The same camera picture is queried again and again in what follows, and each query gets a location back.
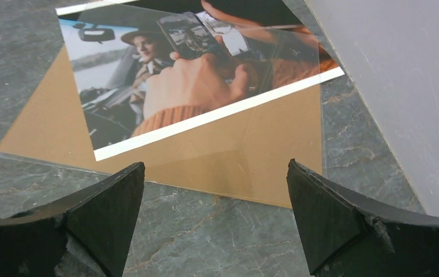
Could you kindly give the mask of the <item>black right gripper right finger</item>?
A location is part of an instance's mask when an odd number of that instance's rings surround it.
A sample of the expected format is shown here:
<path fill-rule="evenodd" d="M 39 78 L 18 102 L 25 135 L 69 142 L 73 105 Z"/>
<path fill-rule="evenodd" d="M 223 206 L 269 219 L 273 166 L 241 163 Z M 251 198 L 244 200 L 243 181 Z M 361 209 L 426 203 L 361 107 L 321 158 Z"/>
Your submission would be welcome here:
<path fill-rule="evenodd" d="M 291 160 L 287 186 L 313 276 L 439 276 L 439 217 L 347 189 Z"/>

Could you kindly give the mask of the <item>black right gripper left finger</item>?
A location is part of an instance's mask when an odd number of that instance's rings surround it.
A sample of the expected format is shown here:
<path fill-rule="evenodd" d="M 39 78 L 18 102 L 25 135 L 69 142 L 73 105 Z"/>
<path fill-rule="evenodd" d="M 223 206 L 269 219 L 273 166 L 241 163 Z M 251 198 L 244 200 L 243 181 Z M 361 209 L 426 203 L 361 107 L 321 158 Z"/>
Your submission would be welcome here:
<path fill-rule="evenodd" d="M 0 218 L 0 276 L 121 276 L 144 192 L 133 163 L 87 188 Z"/>

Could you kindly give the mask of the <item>printed photo with white border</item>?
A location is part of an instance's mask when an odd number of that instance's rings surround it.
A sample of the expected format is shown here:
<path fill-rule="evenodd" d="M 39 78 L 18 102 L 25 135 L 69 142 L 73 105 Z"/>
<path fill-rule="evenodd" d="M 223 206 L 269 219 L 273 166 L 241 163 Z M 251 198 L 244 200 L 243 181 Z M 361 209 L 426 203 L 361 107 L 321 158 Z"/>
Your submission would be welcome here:
<path fill-rule="evenodd" d="M 283 1 L 56 10 L 98 161 L 343 75 Z"/>

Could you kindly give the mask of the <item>clear acrylic sheet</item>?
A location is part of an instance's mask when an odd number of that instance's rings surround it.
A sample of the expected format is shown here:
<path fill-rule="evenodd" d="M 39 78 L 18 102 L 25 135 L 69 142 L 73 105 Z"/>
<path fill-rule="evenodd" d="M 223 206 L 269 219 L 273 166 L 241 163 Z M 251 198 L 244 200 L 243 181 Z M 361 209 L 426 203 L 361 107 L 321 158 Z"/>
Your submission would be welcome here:
<path fill-rule="evenodd" d="M 76 30 L 134 29 L 178 54 L 167 66 L 129 50 L 98 96 L 55 72 L 35 92 L 0 143 L 0 154 L 112 174 L 135 162 L 152 171 L 176 164 L 194 173 L 225 163 L 258 174 L 264 163 L 300 155 L 321 166 L 319 85 L 340 68 L 304 27 L 235 24 L 259 59 L 234 55 L 216 32 L 188 12 L 93 3 L 60 13 Z"/>

